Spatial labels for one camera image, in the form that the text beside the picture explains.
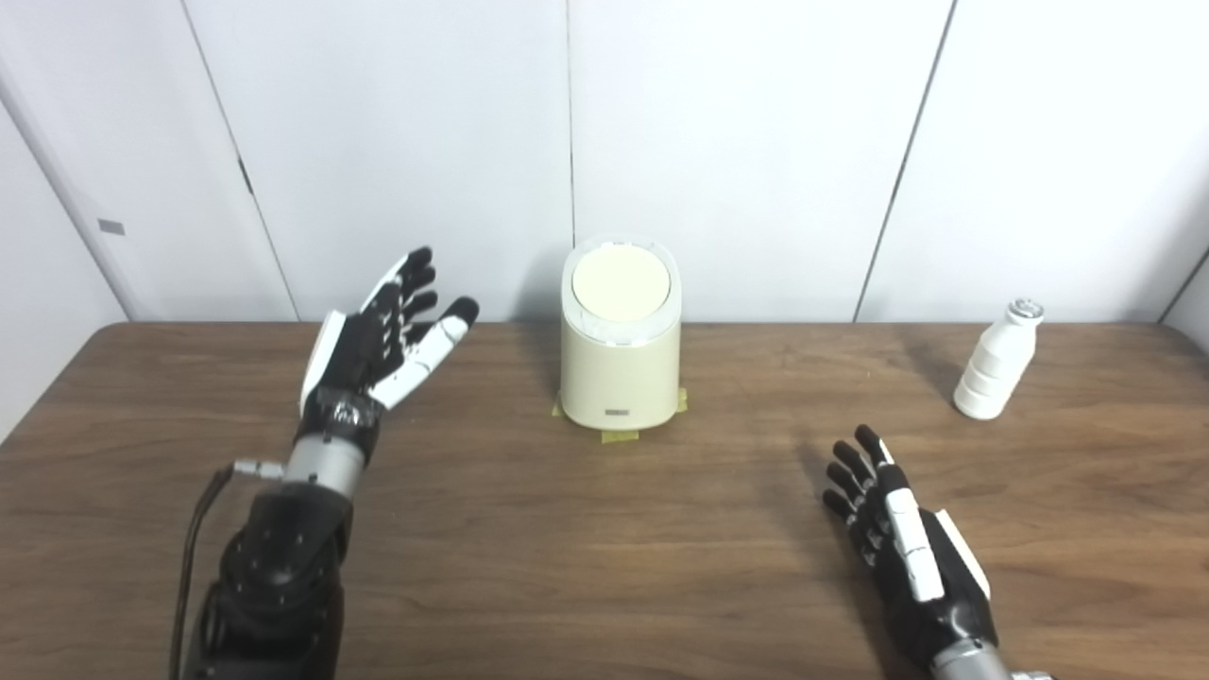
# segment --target silver metal cylinder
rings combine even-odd
[[[282,482],[317,484],[352,501],[363,469],[365,455],[352,442],[308,434],[295,442]]]
[[[989,642],[961,640],[932,659],[936,680],[1012,680],[1012,673]]]

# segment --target yellow tape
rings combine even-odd
[[[601,431],[601,444],[612,444],[613,442],[634,442],[637,438],[638,438],[637,430],[630,430],[625,432]]]

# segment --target wooden table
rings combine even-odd
[[[1046,325],[976,422],[948,396],[979,330],[689,327],[688,413],[601,444],[550,415],[555,327],[475,328],[363,478],[340,678],[915,678],[816,500],[867,421],[980,558],[1014,668],[1205,680],[1209,361]],[[0,678],[163,678],[196,496],[288,453],[314,333],[127,324],[80,352],[0,448]],[[212,511],[195,604],[255,489]]]

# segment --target bottle cap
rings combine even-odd
[[[1029,298],[1017,298],[1007,306],[1007,318],[1019,325],[1036,325],[1046,316],[1046,309]]]

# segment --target panel seam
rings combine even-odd
[[[210,83],[210,92],[214,94],[214,103],[218,104],[219,115],[222,116],[222,126],[226,127],[227,139],[231,140],[231,149],[235,151],[236,162],[238,163],[239,172],[243,174],[244,183],[248,186],[248,194],[251,197],[251,204],[256,209],[256,219],[260,220],[260,229],[265,234],[265,241],[268,243],[268,253],[273,257],[273,264],[277,265],[277,275],[282,277],[282,287],[285,288],[285,298],[290,301],[290,309],[294,310],[294,318],[296,321],[302,321],[302,315],[299,313],[299,305],[294,300],[294,292],[290,289],[290,281],[285,277],[285,267],[282,266],[282,258],[277,254],[277,243],[273,242],[273,235],[268,231],[268,223],[265,221],[265,212],[260,208],[260,197],[251,190],[251,180],[249,179],[249,172],[243,162],[243,154],[239,151],[239,143],[235,138],[235,131],[231,128],[231,120],[227,117],[226,108],[222,105],[222,97],[219,96],[219,88],[214,85],[214,73],[210,70],[210,63],[206,59],[206,52],[202,50],[202,41],[197,36],[197,27],[193,25],[193,16],[189,12],[189,5],[185,0],[180,0],[180,10],[185,13],[185,23],[189,24],[189,33],[193,36],[193,46],[197,47],[197,57],[202,60],[202,68],[206,70],[206,80]]]
[[[878,254],[881,253],[881,241],[886,236],[886,226],[890,224],[890,214],[895,209],[895,200],[898,197],[898,188],[902,185],[903,174],[907,171],[907,162],[910,160],[912,148],[915,145],[915,134],[919,132],[919,121],[924,117],[924,108],[927,106],[927,97],[932,92],[932,81],[936,80],[936,69],[941,64],[944,53],[944,44],[949,39],[949,27],[953,24],[953,15],[958,10],[958,1],[949,5],[949,15],[944,18],[944,28],[941,29],[941,40],[936,45],[936,56],[932,57],[932,68],[927,71],[927,82],[924,83],[924,94],[919,99],[919,108],[915,110],[915,121],[912,122],[910,134],[907,137],[907,148],[903,150],[902,162],[898,163],[898,174],[895,177],[893,189],[890,190],[890,200],[886,202],[886,212],[881,217],[881,229],[878,230],[878,240],[873,244],[873,254],[869,257],[869,266],[864,271],[864,282],[861,284],[861,295],[856,299],[856,309],[852,311],[852,323],[861,317],[861,307],[864,305],[864,295],[869,290],[869,281],[873,278],[873,269],[878,264]]]
[[[1163,313],[1158,315],[1158,323],[1167,323],[1167,317],[1172,313],[1172,310],[1175,309],[1175,305],[1180,301],[1180,298],[1184,296],[1184,292],[1188,289],[1188,286],[1192,286],[1192,281],[1197,277],[1198,273],[1201,273],[1201,270],[1205,269],[1205,260],[1209,260],[1209,249],[1207,249],[1201,255],[1201,259],[1197,261],[1196,266],[1192,267],[1192,272],[1188,273],[1188,277],[1184,280],[1184,284],[1180,286],[1180,289],[1175,292],[1175,296],[1172,298],[1172,301],[1167,304],[1167,309],[1163,310]]]
[[[571,248],[575,248],[575,134],[574,99],[571,96],[571,0],[563,0],[563,19],[567,28],[567,169],[571,180]]]

